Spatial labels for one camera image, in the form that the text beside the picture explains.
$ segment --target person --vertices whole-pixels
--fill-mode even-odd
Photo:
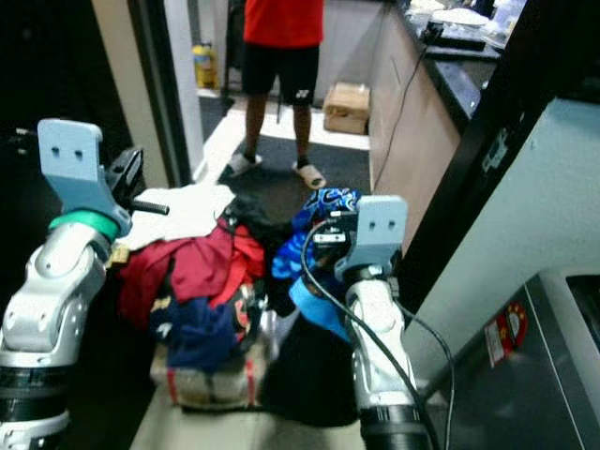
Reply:
[[[237,176],[263,161],[257,145],[264,110],[276,76],[283,100],[293,107],[297,160],[292,169],[312,189],[325,178],[308,159],[310,105],[323,41],[323,0],[247,0],[242,88],[247,94],[246,148],[233,155],[226,176]]]

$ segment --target dark navy garment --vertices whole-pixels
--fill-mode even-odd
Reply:
[[[153,336],[169,346],[169,367],[213,373],[236,347],[233,317],[229,303],[211,308],[206,297],[179,303],[168,296],[155,302],[149,324]]]

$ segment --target black handle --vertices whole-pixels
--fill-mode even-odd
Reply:
[[[170,210],[169,206],[165,204],[141,202],[139,200],[131,201],[131,209],[136,211],[144,211],[145,213],[162,214],[163,216],[167,216]]]

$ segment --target black shorts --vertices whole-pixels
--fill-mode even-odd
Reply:
[[[319,71],[319,46],[278,49],[246,43],[242,65],[242,88],[249,96],[268,94],[279,76],[283,101],[310,105]]]

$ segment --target black floor mat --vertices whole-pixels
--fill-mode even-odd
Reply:
[[[242,142],[236,152],[244,146]],[[288,221],[310,193],[292,170],[296,156],[295,141],[261,136],[259,154],[264,159],[261,166],[236,178],[221,177],[219,182],[229,186],[233,192],[258,197],[273,221]],[[325,176],[330,188],[356,188],[369,194],[367,151],[312,143],[310,161]]]
[[[199,97],[200,99],[200,115],[202,119],[202,135],[204,141],[213,134],[223,116],[233,105],[231,98],[222,99],[220,97]]]

